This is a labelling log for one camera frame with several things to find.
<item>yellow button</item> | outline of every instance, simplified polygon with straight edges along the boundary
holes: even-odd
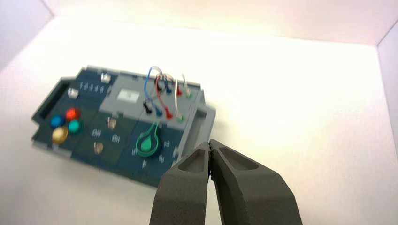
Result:
[[[53,131],[53,142],[55,144],[63,143],[68,137],[68,129],[66,127],[57,127]]]

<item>blue wire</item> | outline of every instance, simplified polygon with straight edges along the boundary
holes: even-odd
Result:
[[[151,74],[151,71],[155,69],[157,71],[159,71],[160,74],[163,74],[161,69],[159,69],[159,67],[157,66],[152,66],[149,71],[148,71],[148,75],[146,76],[146,80],[145,80],[145,84],[144,84],[144,93],[145,93],[145,97],[147,100],[149,100],[151,102],[151,104],[157,109],[158,107],[155,105],[155,103],[153,102],[153,98],[149,96],[148,91],[146,90],[146,86],[148,84],[149,81],[149,75]]]

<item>red wire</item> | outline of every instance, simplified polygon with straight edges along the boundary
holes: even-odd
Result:
[[[167,106],[164,104],[163,100],[161,99],[161,93],[159,92],[159,89],[158,89],[158,81],[159,81],[159,78],[160,78],[160,76],[158,76],[158,77],[156,78],[156,82],[155,82],[156,94],[158,95],[159,102],[161,103],[161,105],[163,106],[163,108],[167,109]]]

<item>white backdrop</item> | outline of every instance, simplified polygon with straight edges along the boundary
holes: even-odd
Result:
[[[376,45],[397,0],[44,0],[56,15]]]
[[[51,17],[41,0],[0,0],[0,71]]]
[[[201,83],[217,111],[211,138],[279,172],[304,224],[397,224],[375,47],[70,18],[51,21],[0,74],[0,224],[148,224],[154,188],[31,147],[31,115],[87,64],[157,65]],[[220,224],[208,195],[206,224]]]
[[[398,156],[398,23],[378,46],[384,91]]]

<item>green knob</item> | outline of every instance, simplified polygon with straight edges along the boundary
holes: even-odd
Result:
[[[159,145],[158,124],[154,123],[145,132],[141,133],[136,142],[137,153],[141,157],[149,157],[158,150]]]
[[[82,124],[78,120],[72,120],[68,125],[68,130],[72,134],[76,134],[80,131]]]

